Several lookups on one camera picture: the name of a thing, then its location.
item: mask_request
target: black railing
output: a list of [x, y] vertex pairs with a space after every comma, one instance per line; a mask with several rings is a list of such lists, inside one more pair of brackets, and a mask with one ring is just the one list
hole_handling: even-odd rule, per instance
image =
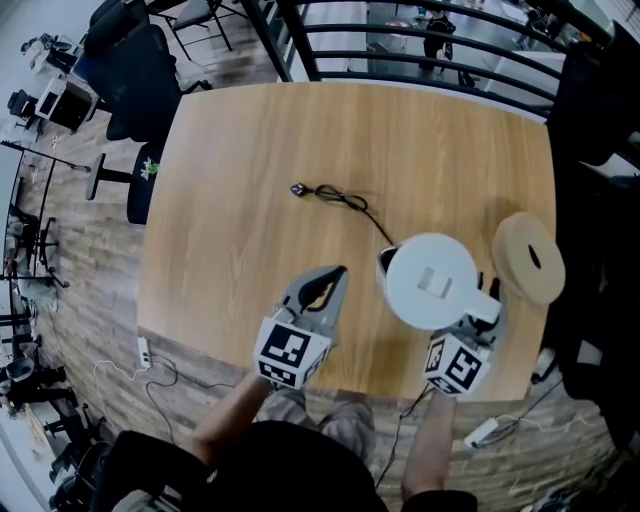
[[[346, 2], [349, 0], [335, 0], [337, 2]], [[249, 17], [254, 23], [260, 38], [269, 52], [271, 59], [274, 62], [276, 70], [283, 81], [293, 81], [291, 76], [291, 61], [294, 55], [293, 51], [297, 52], [302, 65], [306, 71], [307, 77], [311, 81], [320, 81], [323, 79], [365, 79], [365, 80], [386, 80], [402, 83], [411, 83], [429, 87], [437, 87], [442, 89], [448, 89], [453, 91], [464, 92], [474, 96], [486, 98], [489, 100], [498, 101], [534, 114], [546, 117], [549, 109], [553, 105], [555, 94], [551, 92], [553, 87], [548, 90], [542, 89], [537, 85], [533, 85], [522, 79], [514, 76], [509, 76], [504, 73], [498, 72], [496, 69], [487, 69], [481, 67], [482, 59], [479, 52], [486, 52], [493, 54], [510, 61], [516, 62], [523, 66], [526, 66], [532, 70], [536, 70], [540, 73], [551, 77], [552, 79], [559, 80], [560, 73], [545, 64], [535, 61], [525, 55], [516, 53], [502, 46], [489, 44], [480, 40], [472, 39], [469, 37], [462, 37], [459, 35], [453, 35], [442, 32], [433, 32], [420, 28], [418, 26], [397, 26], [397, 25], [384, 25], [384, 24], [372, 24], [372, 23], [336, 23], [336, 24], [305, 24], [304, 14], [309, 5], [329, 3], [332, 0], [275, 0], [274, 9], [278, 9], [278, 20], [283, 21], [284, 24], [281, 27], [286, 30], [286, 38], [278, 38], [277, 34], [273, 32], [270, 27], [270, 23], [267, 17], [264, 15], [263, 9], [260, 7], [258, 0], [242, 0], [245, 10], [249, 14]], [[469, 18], [474, 18], [483, 22], [491, 23], [497, 27], [503, 27], [511, 30], [516, 34], [521, 34], [530, 38], [530, 40], [537, 41], [548, 47], [548, 51], [556, 53], [566, 53], [568, 47], [557, 39], [550, 37], [548, 33], [540, 30], [534, 30], [531, 24], [522, 25], [516, 21], [511, 21], [506, 17], [496, 16], [488, 12], [480, 11], [470, 7], [464, 7], [461, 5], [454, 5], [451, 3], [445, 3], [438, 0], [399, 0], [399, 1], [383, 1], [379, 4], [391, 4], [395, 5], [395, 11], [397, 13], [398, 5], [404, 6], [416, 6], [431, 10], [442, 10], [448, 13], [456, 13]], [[544, 10], [546, 16], [550, 14], [555, 15], [558, 19], [561, 19], [564, 24], [571, 26], [576, 32], [579, 32], [582, 37], [586, 37], [591, 40], [596, 46], [604, 47], [611, 41], [611, 35], [600, 27], [593, 20], [576, 10], [568, 3], [560, 3], [557, 0], [532, 0], [532, 5], [540, 7]], [[406, 37], [413, 37], [419, 39], [437, 37], [440, 41], [450, 43], [452, 47], [462, 46], [469, 49], [476, 50], [478, 52], [477, 62], [480, 65], [472, 65], [467, 62], [456, 62], [455, 60], [447, 60], [434, 58], [430, 56], [422, 56], [416, 54], [404, 54], [394, 51], [371, 51], [372, 48], [367, 45], [366, 51], [362, 49], [339, 49], [339, 50], [319, 50], [314, 49], [309, 40], [309, 34], [320, 32], [359, 32], [367, 34], [394, 34]], [[433, 76], [414, 76], [398, 73], [381, 73], [378, 71], [372, 71], [367, 67], [368, 71], [354, 72], [351, 70], [346, 71], [326, 71], [323, 70], [323, 66], [319, 66], [319, 61], [324, 59], [364, 59], [367, 62], [372, 61], [392, 61], [400, 63], [418, 64], [425, 67], [434, 67], [451, 69], [457, 71], [459, 74], [466, 74], [467, 76], [477, 76], [487, 80], [493, 80], [501, 84], [505, 84], [509, 87], [513, 87], [517, 90], [524, 91], [526, 93], [534, 95], [539, 98], [538, 101], [521, 101], [520, 99], [513, 99], [509, 95], [498, 94], [496, 92], [485, 91], [475, 86], [468, 84], [461, 85], [453, 81], [444, 81], [434, 79]]]

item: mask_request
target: desk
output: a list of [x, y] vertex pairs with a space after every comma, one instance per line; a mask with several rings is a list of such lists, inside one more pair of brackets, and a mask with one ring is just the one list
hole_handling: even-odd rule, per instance
[[[250, 366], [262, 318], [289, 281], [349, 268], [339, 346], [311, 385], [414, 397], [429, 334], [398, 320], [375, 280], [386, 243], [364, 215], [299, 199], [330, 183], [363, 195], [392, 238], [438, 231], [472, 253], [485, 283], [502, 219], [528, 210], [555, 233], [544, 125], [440, 94], [354, 83], [234, 87], [185, 96], [162, 156], [142, 255], [138, 324]], [[509, 333], [477, 400], [521, 399], [546, 308], [510, 295]]]

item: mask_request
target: chair leg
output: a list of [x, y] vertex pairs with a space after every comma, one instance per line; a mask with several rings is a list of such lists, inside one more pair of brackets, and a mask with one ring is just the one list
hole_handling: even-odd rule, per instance
[[214, 14], [213, 15], [213, 19], [216, 20], [216, 24], [218, 25], [218, 28], [220, 29], [220, 34], [222, 35], [222, 39], [224, 39], [224, 42], [227, 43], [227, 48], [229, 48], [229, 51], [232, 52], [233, 48], [231, 48], [231, 44], [229, 43], [229, 40], [227, 39], [227, 34], [224, 33], [224, 29], [222, 28], [222, 25], [220, 24], [220, 20], [218, 19], [218, 16], [216, 16]]
[[180, 48], [182, 48], [182, 51], [186, 55], [187, 59], [191, 60], [191, 57], [189, 57], [189, 54], [187, 53], [187, 49], [184, 47], [184, 45], [182, 44], [182, 41], [180, 41], [180, 38], [178, 37], [178, 33], [175, 30], [173, 30], [173, 25], [171, 25], [171, 22], [167, 18], [165, 18], [164, 21], [166, 21], [167, 25], [169, 25], [169, 28], [171, 29], [171, 32], [173, 33], [174, 37], [176, 38], [176, 41], [178, 41], [178, 44], [180, 45]]

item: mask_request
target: power strip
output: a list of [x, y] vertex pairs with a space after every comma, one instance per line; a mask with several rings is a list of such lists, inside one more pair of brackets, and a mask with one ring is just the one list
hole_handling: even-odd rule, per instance
[[471, 432], [471, 434], [466, 436], [463, 439], [463, 442], [469, 448], [478, 448], [480, 443], [482, 443], [482, 441], [484, 441], [497, 428], [498, 421], [495, 418], [489, 418], [482, 425]]
[[151, 368], [151, 351], [149, 350], [149, 340], [143, 336], [138, 338], [138, 353], [140, 354], [140, 364], [143, 368]]

